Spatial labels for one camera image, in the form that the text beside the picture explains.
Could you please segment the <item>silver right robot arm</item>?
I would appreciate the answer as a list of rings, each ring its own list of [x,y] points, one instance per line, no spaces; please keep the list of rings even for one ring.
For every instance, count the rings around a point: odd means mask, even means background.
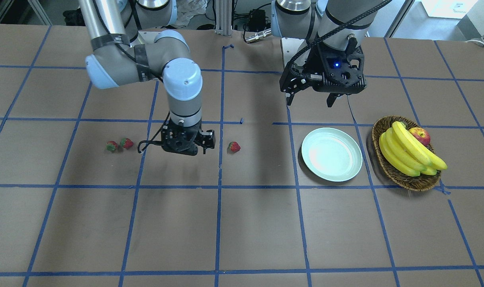
[[[175,0],[81,0],[83,20],[93,53],[86,70],[98,89],[162,81],[169,114],[158,129],[160,140],[142,140],[138,152],[149,145],[165,152],[196,155],[198,148],[215,148],[215,132],[202,130],[202,74],[191,58],[185,38],[174,29],[158,33],[152,41],[137,43],[139,31],[173,24]]]

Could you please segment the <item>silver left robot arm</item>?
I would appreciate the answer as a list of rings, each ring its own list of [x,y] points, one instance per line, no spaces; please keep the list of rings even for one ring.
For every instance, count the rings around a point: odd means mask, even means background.
[[[284,61],[280,91],[290,106],[297,93],[312,88],[325,92],[328,107],[336,99],[362,92],[364,53],[361,44],[387,0],[273,0],[272,35],[302,39]]]

